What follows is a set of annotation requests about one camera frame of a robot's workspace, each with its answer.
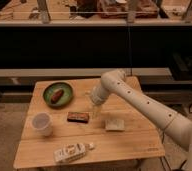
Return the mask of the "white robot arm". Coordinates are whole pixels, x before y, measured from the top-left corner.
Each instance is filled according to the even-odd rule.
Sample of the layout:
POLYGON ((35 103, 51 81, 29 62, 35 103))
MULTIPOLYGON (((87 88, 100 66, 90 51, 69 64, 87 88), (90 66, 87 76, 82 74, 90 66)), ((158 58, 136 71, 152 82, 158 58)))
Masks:
POLYGON ((94 105, 104 104, 113 93, 136 108, 156 127, 188 152, 184 171, 192 171, 192 121, 168 106, 133 89, 121 69, 105 72, 90 93, 94 105))

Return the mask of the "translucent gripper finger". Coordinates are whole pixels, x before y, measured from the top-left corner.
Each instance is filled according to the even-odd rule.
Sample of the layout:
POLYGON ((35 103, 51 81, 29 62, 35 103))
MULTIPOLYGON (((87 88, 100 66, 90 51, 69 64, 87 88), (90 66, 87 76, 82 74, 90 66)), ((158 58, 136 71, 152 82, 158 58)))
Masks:
POLYGON ((93 118, 96 118, 99 116, 100 114, 100 111, 101 111, 101 106, 93 106, 93 118))

